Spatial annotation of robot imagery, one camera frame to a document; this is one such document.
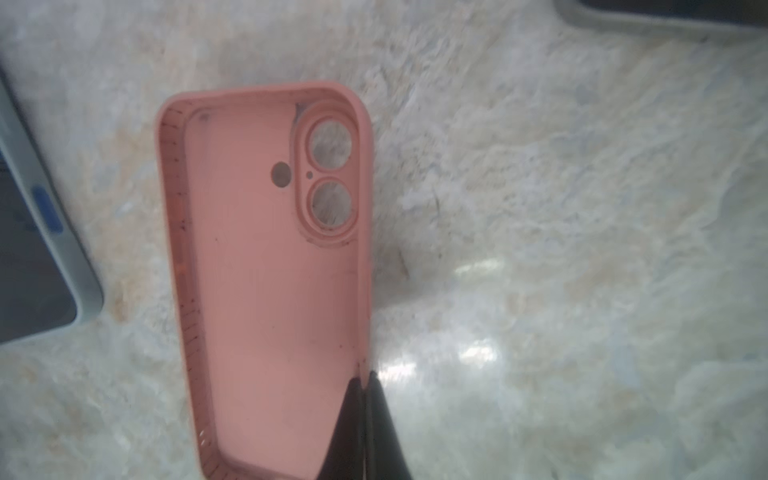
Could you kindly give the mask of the pink phone case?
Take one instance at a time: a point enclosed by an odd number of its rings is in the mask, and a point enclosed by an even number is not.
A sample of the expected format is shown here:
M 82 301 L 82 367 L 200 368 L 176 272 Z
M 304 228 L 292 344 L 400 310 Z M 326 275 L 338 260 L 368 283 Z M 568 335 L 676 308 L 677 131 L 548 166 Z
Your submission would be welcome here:
M 370 372 L 367 109 L 335 82 L 188 92 L 155 149 L 201 473 L 317 479 Z

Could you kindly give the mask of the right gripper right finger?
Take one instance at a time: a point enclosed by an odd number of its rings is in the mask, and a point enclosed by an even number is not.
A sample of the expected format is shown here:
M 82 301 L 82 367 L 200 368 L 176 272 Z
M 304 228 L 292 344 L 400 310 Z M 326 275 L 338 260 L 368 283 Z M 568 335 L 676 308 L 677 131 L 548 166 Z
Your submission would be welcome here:
M 371 371 L 365 393 L 365 472 L 371 480 L 412 480 L 382 383 Z

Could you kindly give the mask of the blue phone black screen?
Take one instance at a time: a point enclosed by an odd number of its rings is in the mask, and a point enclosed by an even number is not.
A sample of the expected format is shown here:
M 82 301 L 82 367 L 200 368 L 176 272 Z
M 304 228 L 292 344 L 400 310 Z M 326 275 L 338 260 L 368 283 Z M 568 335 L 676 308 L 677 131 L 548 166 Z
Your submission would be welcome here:
M 72 324 L 70 292 L 5 162 L 1 163 L 1 341 Z

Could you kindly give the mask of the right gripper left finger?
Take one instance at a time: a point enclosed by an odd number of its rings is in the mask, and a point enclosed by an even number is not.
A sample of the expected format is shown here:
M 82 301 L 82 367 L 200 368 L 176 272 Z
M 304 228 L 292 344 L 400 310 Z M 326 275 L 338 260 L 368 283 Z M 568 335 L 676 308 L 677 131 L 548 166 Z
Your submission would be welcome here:
M 318 480 L 363 480 L 365 396 L 359 377 L 350 380 Z

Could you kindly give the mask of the light blue phone case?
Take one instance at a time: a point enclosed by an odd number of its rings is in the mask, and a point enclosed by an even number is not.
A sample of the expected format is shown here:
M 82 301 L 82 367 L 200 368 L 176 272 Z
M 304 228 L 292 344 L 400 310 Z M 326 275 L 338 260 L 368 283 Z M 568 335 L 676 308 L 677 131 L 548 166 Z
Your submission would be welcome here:
M 32 135 L 6 79 L 1 80 L 1 163 L 19 187 L 48 250 L 75 300 L 77 316 L 68 326 L 14 340 L 18 342 L 68 329 L 95 319 L 104 305 L 103 290 L 85 250 L 56 194 Z

